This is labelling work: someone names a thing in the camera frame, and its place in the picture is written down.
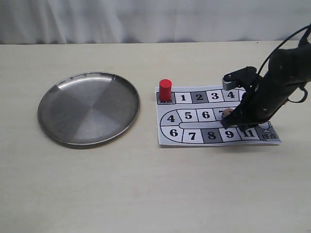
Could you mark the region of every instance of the white square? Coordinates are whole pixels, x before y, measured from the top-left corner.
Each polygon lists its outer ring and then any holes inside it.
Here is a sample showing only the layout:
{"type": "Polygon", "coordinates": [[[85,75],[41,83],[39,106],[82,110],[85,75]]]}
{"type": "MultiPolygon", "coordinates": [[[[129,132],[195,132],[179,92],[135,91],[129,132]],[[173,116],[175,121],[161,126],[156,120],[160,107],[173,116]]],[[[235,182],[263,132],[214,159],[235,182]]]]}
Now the white square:
{"type": "Polygon", "coordinates": [[[199,130],[199,129],[184,130],[183,142],[186,142],[186,143],[203,143],[203,137],[201,134],[201,130],[199,130]]]}
{"type": "Polygon", "coordinates": [[[198,116],[195,109],[177,110],[182,122],[198,122],[198,116]]]}
{"type": "Polygon", "coordinates": [[[213,109],[211,108],[197,109],[196,112],[200,122],[216,121],[213,109]]]}
{"type": "Polygon", "coordinates": [[[238,132],[242,140],[259,140],[258,134],[254,128],[245,130],[245,132],[238,129],[238,132]]]}
{"type": "Polygon", "coordinates": [[[241,140],[241,137],[236,128],[229,128],[226,130],[224,128],[220,128],[219,132],[224,142],[232,142],[232,141],[241,140]]]}
{"type": "Polygon", "coordinates": [[[181,142],[184,130],[178,126],[161,126],[161,131],[168,139],[181,142]]]}
{"type": "Polygon", "coordinates": [[[224,102],[224,97],[223,93],[221,90],[212,90],[212,91],[207,91],[207,99],[209,102],[224,102]]]}
{"type": "Polygon", "coordinates": [[[192,103],[190,92],[175,92],[176,103],[192,103]]]}
{"type": "Polygon", "coordinates": [[[215,117],[216,120],[222,120],[222,113],[224,110],[228,109],[229,107],[225,107],[225,108],[213,108],[214,113],[215,113],[215,117]]]}
{"type": "Polygon", "coordinates": [[[232,89],[229,91],[225,91],[225,90],[222,90],[222,91],[223,91],[225,101],[239,101],[239,90],[232,89]]]}

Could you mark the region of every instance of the red game piece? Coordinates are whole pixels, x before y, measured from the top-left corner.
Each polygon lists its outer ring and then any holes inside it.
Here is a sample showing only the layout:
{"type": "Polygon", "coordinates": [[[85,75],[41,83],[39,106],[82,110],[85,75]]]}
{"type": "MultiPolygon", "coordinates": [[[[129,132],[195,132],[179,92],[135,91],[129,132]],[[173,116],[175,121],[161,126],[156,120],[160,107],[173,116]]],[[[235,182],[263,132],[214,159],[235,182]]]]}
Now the red game piece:
{"type": "Polygon", "coordinates": [[[163,102],[169,101],[171,99],[172,93],[172,82],[168,79],[163,79],[160,81],[159,88],[159,99],[163,102]]]}

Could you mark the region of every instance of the numbered square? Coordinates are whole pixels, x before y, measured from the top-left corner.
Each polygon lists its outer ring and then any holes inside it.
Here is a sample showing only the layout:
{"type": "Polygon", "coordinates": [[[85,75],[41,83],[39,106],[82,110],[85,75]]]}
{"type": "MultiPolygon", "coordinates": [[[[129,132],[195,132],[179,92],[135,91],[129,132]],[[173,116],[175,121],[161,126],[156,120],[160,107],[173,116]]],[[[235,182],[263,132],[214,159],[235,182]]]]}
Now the numbered square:
{"type": "Polygon", "coordinates": [[[220,135],[224,142],[232,142],[232,141],[240,141],[241,137],[236,128],[220,128],[219,129],[220,135]]]}
{"type": "Polygon", "coordinates": [[[199,129],[184,130],[182,142],[185,142],[185,143],[203,143],[201,130],[199,130],[199,129]]]}
{"type": "Polygon", "coordinates": [[[208,103],[205,91],[191,92],[190,94],[192,97],[192,103],[208,103]]]}
{"type": "Polygon", "coordinates": [[[226,107],[226,108],[213,108],[216,120],[222,120],[222,113],[227,108],[229,108],[229,107],[226,107]]]}
{"type": "Polygon", "coordinates": [[[204,143],[220,143],[223,142],[218,129],[201,129],[204,143]]]}
{"type": "Polygon", "coordinates": [[[213,109],[211,108],[197,109],[196,112],[200,122],[216,121],[213,109]]]}
{"type": "Polygon", "coordinates": [[[207,91],[206,94],[208,101],[211,103],[224,101],[223,93],[221,90],[207,91]]]}
{"type": "Polygon", "coordinates": [[[176,110],[168,112],[161,119],[161,126],[173,126],[179,125],[180,123],[181,119],[176,110]]]}
{"type": "Polygon", "coordinates": [[[184,130],[178,126],[161,126],[161,131],[168,139],[181,142],[184,130]]]}
{"type": "Polygon", "coordinates": [[[195,109],[177,110],[182,122],[198,122],[198,116],[195,109]]]}
{"type": "Polygon", "coordinates": [[[239,128],[237,128],[237,130],[242,140],[259,140],[258,134],[254,128],[250,128],[245,132],[242,132],[239,128]]]}
{"type": "Polygon", "coordinates": [[[222,90],[225,101],[239,101],[239,90],[232,89],[230,91],[222,90]]]}
{"type": "Polygon", "coordinates": [[[176,103],[192,103],[190,92],[175,92],[176,103]]]}

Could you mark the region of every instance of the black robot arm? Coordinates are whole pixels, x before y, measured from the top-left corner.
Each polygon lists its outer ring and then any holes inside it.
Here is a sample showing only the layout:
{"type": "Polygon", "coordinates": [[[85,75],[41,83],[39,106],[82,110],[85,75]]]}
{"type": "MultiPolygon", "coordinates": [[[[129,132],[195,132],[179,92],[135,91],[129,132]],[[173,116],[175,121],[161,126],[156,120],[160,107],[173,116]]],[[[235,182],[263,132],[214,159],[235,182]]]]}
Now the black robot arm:
{"type": "Polygon", "coordinates": [[[260,71],[265,62],[258,73],[256,68],[246,67],[224,76],[225,90],[236,87],[246,90],[240,104],[222,119],[225,129],[237,125],[241,131],[245,131],[269,121],[298,88],[305,93],[299,102],[307,98],[305,85],[311,81],[311,44],[307,41],[310,32],[311,25],[295,32],[278,46],[265,61],[269,60],[269,68],[264,77],[260,76],[260,71]],[[287,40],[305,29],[307,31],[297,48],[279,49],[287,40]]]}

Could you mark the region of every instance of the plate rim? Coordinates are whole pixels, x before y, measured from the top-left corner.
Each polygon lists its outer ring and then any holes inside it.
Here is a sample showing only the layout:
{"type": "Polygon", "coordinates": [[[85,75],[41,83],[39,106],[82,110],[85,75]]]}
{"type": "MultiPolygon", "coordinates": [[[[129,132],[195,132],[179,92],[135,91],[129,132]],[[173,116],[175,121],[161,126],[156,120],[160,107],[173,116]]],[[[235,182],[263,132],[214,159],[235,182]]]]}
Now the plate rim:
{"type": "Polygon", "coordinates": [[[134,122],[136,121],[137,117],[138,117],[138,114],[140,112],[140,96],[139,96],[139,93],[137,91],[137,89],[135,88],[135,86],[129,81],[127,80],[126,78],[120,76],[120,75],[117,75],[117,74],[114,74],[114,73],[110,73],[110,72],[104,72],[104,71],[89,71],[89,72],[83,72],[83,73],[79,73],[79,74],[75,74],[75,75],[71,75],[67,78],[64,78],[62,79],[61,81],[57,82],[56,84],[54,84],[50,89],[48,89],[48,91],[43,95],[43,97],[41,98],[41,101],[38,105],[38,108],[37,108],[37,120],[39,122],[39,125],[41,127],[41,129],[44,131],[44,133],[49,136],[51,139],[55,140],[56,142],[58,143],[61,143],[61,144],[65,144],[65,145],[69,145],[69,146],[95,146],[95,145],[98,145],[98,144],[101,144],[101,143],[104,143],[104,142],[108,142],[118,136],[120,136],[121,134],[123,134],[125,131],[127,131],[133,124],[134,122]],[[130,84],[130,86],[133,88],[133,90],[135,91],[136,93],[136,96],[137,96],[137,99],[138,99],[138,108],[137,108],[137,111],[136,111],[136,114],[134,115],[134,118],[132,119],[132,121],[124,128],[122,129],[119,133],[115,134],[114,136],[112,137],[109,137],[105,140],[100,140],[100,141],[96,141],[96,142],[91,142],[91,143],[72,143],[72,142],[68,142],[68,141],[65,141],[65,140],[61,140],[57,137],[55,137],[53,134],[51,134],[44,126],[43,126],[43,123],[42,123],[42,119],[40,117],[40,107],[42,106],[42,102],[44,100],[44,98],[50,93],[50,91],[55,87],[55,86],[58,86],[59,84],[61,84],[62,82],[64,82],[65,80],[67,79],[70,79],[70,78],[73,78],[73,77],[76,77],[76,76],[79,76],[79,75],[86,75],[86,74],[92,74],[92,73],[99,73],[99,74],[106,74],[106,75],[110,75],[110,76],[113,76],[114,78],[115,77],[118,77],[118,78],[121,78],[123,79],[124,81],[126,81],[127,83],[130,84]]]}

